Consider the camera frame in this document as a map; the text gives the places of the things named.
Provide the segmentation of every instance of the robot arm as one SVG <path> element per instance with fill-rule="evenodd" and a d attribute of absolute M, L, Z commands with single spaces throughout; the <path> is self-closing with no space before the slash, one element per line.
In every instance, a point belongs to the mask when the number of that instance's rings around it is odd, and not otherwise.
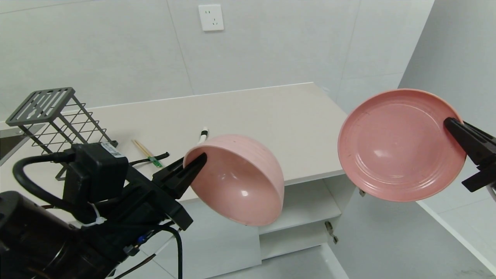
<path fill-rule="evenodd" d="M 186 168 L 180 159 L 150 181 L 103 144 L 74 144 L 64 152 L 15 164 L 14 176 L 22 187 L 84 225 L 78 229 L 67 224 L 18 192 L 0 193 L 2 278 L 103 279 L 158 230 L 176 237 L 182 276 L 181 238 L 170 224 L 186 230 L 193 222 L 176 199 L 203 168 L 206 154 Z M 62 199 L 40 188 L 23 170 L 50 161 L 69 166 Z M 125 180 L 129 183 L 123 187 Z"/>

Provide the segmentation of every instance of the wall socket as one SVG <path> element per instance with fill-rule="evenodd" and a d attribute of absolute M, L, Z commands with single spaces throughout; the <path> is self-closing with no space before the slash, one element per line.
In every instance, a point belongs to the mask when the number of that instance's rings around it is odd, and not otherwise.
<path fill-rule="evenodd" d="M 224 30 L 224 21 L 222 20 L 222 9 L 219 4 L 200 5 L 201 28 L 204 31 Z"/>

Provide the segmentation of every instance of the metal rack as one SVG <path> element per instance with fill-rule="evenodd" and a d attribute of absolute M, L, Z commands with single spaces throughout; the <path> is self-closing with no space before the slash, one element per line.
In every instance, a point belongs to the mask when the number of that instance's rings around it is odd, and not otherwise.
<path fill-rule="evenodd" d="M 33 140 L 32 146 L 42 148 L 42 155 L 65 150 L 73 143 L 105 140 L 117 146 L 117 141 L 110 139 L 107 129 L 101 128 L 99 121 L 93 119 L 93 113 L 86 110 L 86 103 L 81 103 L 75 92 L 72 87 L 34 91 L 5 123 L 19 127 Z M 30 128 L 38 123 L 47 125 L 38 133 L 31 133 Z M 57 180 L 65 179 L 62 177 L 65 169 L 66 165 L 62 164 L 62 169 L 55 176 Z"/>

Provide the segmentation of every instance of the cabinet door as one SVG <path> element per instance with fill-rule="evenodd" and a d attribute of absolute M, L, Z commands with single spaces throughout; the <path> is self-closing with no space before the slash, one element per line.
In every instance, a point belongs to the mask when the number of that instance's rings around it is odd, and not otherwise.
<path fill-rule="evenodd" d="M 182 204 L 193 218 L 193 224 L 181 232 L 185 279 L 209 278 L 261 264 L 258 227 L 224 218 L 200 199 Z M 142 251 L 153 254 L 170 236 L 168 232 L 156 234 Z M 177 277 L 177 256 L 177 245 L 172 241 L 154 261 Z"/>

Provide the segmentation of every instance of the white countertop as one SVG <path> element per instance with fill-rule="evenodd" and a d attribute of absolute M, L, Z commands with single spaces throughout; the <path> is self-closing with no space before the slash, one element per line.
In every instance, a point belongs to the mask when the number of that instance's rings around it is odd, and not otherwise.
<path fill-rule="evenodd" d="M 136 139 L 154 155 L 170 153 L 162 160 L 168 165 L 193 147 L 204 126 L 209 137 L 241 134 L 266 145 L 281 164 L 285 184 L 343 174 L 337 141 L 346 114 L 313 83 L 240 90 L 150 102 L 93 108 L 95 120 L 107 128 L 117 149 L 129 161 L 143 155 L 132 144 Z M 7 128 L 0 123 L 0 129 Z M 14 180 L 12 166 L 21 158 L 39 155 L 40 147 L 30 141 L 0 168 L 0 190 L 15 190 L 43 205 Z M 26 173 L 45 190 L 62 196 L 63 182 L 55 180 L 60 165 L 41 163 L 26 167 Z M 158 169 L 152 164 L 138 167 L 151 178 Z M 188 189 L 181 200 L 197 198 Z M 70 214 L 55 210 L 64 220 Z"/>

